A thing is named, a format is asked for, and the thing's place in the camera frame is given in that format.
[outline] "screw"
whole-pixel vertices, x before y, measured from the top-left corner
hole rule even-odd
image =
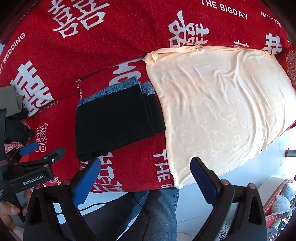
[[[41,184],[41,183],[38,183],[38,184],[35,186],[36,189],[40,189],[41,187],[42,187],[42,184]]]
[[[228,185],[229,184],[229,181],[227,181],[226,179],[221,179],[221,183],[223,185]]]
[[[71,181],[69,179],[66,179],[63,181],[64,186],[68,186],[70,183],[71,183]]]
[[[250,184],[249,184],[249,187],[250,187],[251,189],[253,189],[253,190],[256,189],[256,185],[253,184],[253,183],[250,183]]]

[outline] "black cable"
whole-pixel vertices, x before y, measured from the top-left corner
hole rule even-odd
[[[85,211],[85,210],[87,210],[87,209],[89,209],[89,208],[91,208],[91,207],[93,207],[93,206],[96,206],[96,205],[104,205],[104,204],[107,204],[107,203],[109,203],[109,202],[95,203],[95,204],[93,204],[93,205],[90,205],[89,207],[86,207],[86,208],[84,208],[84,209],[80,209],[79,211],[82,212],[82,211]]]
[[[137,201],[137,199],[135,198],[135,195],[133,194],[133,198],[135,199],[135,201],[137,202],[137,204],[139,204],[139,202]],[[146,226],[146,229],[145,229],[145,232],[144,232],[144,235],[143,235],[143,238],[142,238],[142,241],[144,240],[144,237],[145,237],[145,234],[146,234],[146,231],[147,231],[147,228],[148,228],[148,225],[149,225],[149,221],[150,221],[150,214],[148,213],[148,211],[146,210],[146,208],[144,208],[141,204],[139,204],[139,206],[141,208],[143,208],[143,210],[145,211],[145,213],[148,215],[148,223],[147,223],[147,226]]]

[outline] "human hand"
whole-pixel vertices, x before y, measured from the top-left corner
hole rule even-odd
[[[32,195],[32,192],[30,189],[28,189],[25,193],[27,205],[22,210],[22,214],[24,216],[26,216],[27,214],[27,209],[28,209],[31,195]],[[20,213],[20,209],[14,206],[13,204],[11,204],[10,202],[7,202],[7,201],[0,202],[0,218],[2,219],[5,226],[8,227],[10,230],[13,230],[16,227],[10,215],[16,215],[19,213]]]

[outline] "blue patterned fabric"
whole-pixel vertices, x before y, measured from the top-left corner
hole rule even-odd
[[[98,98],[102,98],[102,97],[104,97],[106,95],[110,95],[112,93],[119,92],[121,90],[128,89],[128,88],[130,88],[132,86],[135,86],[135,85],[140,86],[140,88],[142,90],[142,93],[146,93],[147,95],[155,94],[154,89],[152,87],[152,84],[149,81],[141,84],[138,81],[137,77],[133,76],[132,78],[129,78],[129,79],[125,80],[125,81],[119,82],[119,83],[117,83],[115,85],[108,86],[105,89],[102,89],[102,90],[94,93],[90,97],[81,99],[79,101],[79,103],[78,103],[78,107],[85,104],[85,103],[87,103],[87,102],[93,101],[93,100],[98,99]]]

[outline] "blue gripper pad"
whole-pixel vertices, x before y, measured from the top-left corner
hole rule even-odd
[[[213,207],[216,207],[217,189],[206,172],[206,170],[208,171],[208,169],[204,164],[202,166],[197,161],[197,158],[199,159],[199,157],[194,157],[191,159],[191,162],[190,162],[191,173],[194,179],[196,180],[196,183],[199,186],[206,202],[208,204],[213,205]]]
[[[83,204],[91,191],[94,182],[96,181],[101,171],[101,161],[96,158],[91,166],[88,168],[80,182],[77,184],[74,190],[73,203],[77,208],[78,205]]]
[[[37,142],[33,142],[33,143],[29,144],[29,145],[26,145],[26,146],[22,147],[20,149],[19,154],[20,154],[20,156],[28,155],[29,153],[37,150],[38,147],[39,147],[38,143]]]

